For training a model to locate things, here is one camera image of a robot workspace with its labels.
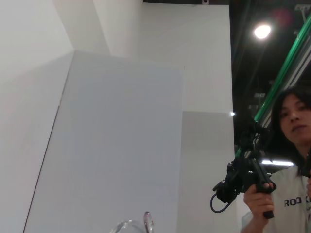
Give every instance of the mouth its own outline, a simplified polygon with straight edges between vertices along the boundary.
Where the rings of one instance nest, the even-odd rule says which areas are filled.
[[[298,130],[298,129],[305,128],[305,127],[306,127],[306,125],[296,125],[296,126],[294,126],[294,127],[292,128],[292,132],[294,132],[294,131],[296,131],[296,130]]]

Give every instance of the nose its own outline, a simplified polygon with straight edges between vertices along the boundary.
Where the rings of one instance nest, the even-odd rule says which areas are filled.
[[[290,120],[291,120],[291,122],[295,122],[295,121],[297,121],[297,120],[299,120],[300,118],[299,118],[299,116],[298,116],[298,114],[296,113],[296,112],[292,112],[291,113],[291,115],[290,115]]]

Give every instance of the glass object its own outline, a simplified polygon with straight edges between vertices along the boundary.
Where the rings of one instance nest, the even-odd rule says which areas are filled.
[[[137,221],[124,221],[119,223],[110,233],[154,233],[154,223],[149,212],[143,217],[144,224]]]

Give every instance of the white t-shirt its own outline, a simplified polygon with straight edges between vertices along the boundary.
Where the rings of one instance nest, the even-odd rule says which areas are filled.
[[[297,176],[297,167],[278,171],[271,180],[276,184],[272,193],[274,218],[264,233],[311,233],[311,199],[307,196],[308,178]],[[245,227],[253,218],[249,212],[242,219]]]

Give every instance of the camera rig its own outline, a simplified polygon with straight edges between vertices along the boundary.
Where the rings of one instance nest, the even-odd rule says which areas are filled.
[[[270,141],[271,132],[268,128],[263,128],[259,123],[251,121],[247,124],[246,130],[242,133],[239,140],[240,155],[237,156],[227,166],[227,175],[225,179],[219,182],[213,191],[216,193],[210,200],[210,207],[213,212],[221,213],[233,202],[238,194],[248,190],[255,184],[257,192],[272,193],[276,189],[275,183],[270,180],[271,175],[268,174],[261,164],[261,153],[265,145]],[[272,183],[273,188],[266,188],[266,183]],[[216,211],[213,208],[213,199],[217,196],[219,200],[227,205]],[[264,213],[266,219],[274,217],[272,211]]]

